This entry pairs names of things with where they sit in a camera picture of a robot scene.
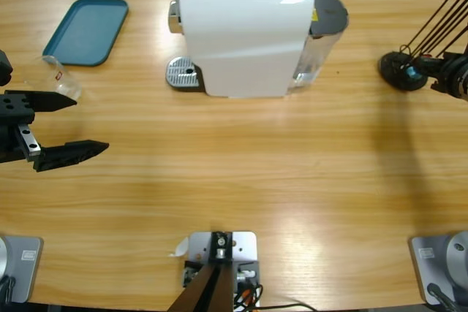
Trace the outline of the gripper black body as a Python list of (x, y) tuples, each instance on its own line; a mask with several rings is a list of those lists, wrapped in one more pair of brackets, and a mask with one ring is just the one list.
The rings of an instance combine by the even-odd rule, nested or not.
[(444, 53), (437, 80), (438, 91), (467, 100), (467, 54)]
[(42, 149), (29, 125), (35, 112), (25, 94), (1, 95), (1, 163), (35, 161)]

